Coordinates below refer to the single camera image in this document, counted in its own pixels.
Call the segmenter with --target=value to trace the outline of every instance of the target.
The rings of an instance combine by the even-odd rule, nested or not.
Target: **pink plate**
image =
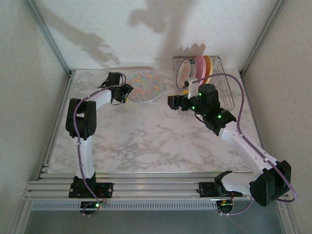
[[[206,75],[206,60],[202,55],[198,55],[195,58],[196,62],[196,78],[202,79]]]

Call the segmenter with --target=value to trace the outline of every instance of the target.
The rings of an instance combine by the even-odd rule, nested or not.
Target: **orange plate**
[[[210,76],[213,74],[214,64],[213,64],[212,59],[208,55],[205,55],[204,58],[206,61],[206,77],[207,77],[207,76]],[[211,78],[204,80],[203,84],[208,84],[210,82],[210,80],[211,80]]]

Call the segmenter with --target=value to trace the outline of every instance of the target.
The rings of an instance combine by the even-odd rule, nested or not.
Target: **round plate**
[[[190,69],[190,77],[194,77],[196,75],[196,61],[195,59],[190,59],[191,69]]]
[[[202,79],[206,75],[206,60],[202,55],[198,55],[195,57],[196,62],[196,78]]]
[[[149,102],[161,93],[160,78],[152,71],[137,71],[127,77],[127,83],[134,89],[129,99],[135,102]]]
[[[208,55],[205,55],[204,56],[204,59],[206,61],[206,77],[207,76],[210,76],[213,74],[213,71],[214,71],[214,64],[213,64],[213,60],[208,56]],[[208,78],[206,80],[204,80],[204,84],[208,84],[210,82],[211,78]]]
[[[184,87],[184,82],[189,78],[190,69],[190,61],[186,58],[182,61],[176,74],[176,86],[179,89],[182,89]]]

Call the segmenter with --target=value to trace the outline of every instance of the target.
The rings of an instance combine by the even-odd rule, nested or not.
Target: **sprinkle-patterned plate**
[[[135,102],[155,100],[161,93],[160,78],[153,71],[137,71],[127,77],[127,83],[134,89],[129,99]]]

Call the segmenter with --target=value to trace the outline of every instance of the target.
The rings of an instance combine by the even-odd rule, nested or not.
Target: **marble surface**
[[[136,70],[120,70],[130,75]],[[172,69],[154,69],[163,90],[150,103],[128,101],[119,106],[105,104],[97,111],[93,138],[93,162],[97,172],[222,172],[250,171],[231,146],[209,131],[189,112],[183,116],[167,105],[167,96],[176,93]],[[238,76],[237,70],[227,70]],[[91,94],[107,77],[108,70],[77,70],[59,127],[48,173],[74,173],[77,152],[65,130],[68,101]],[[238,114],[239,87],[229,80]],[[247,102],[241,125],[258,142]]]

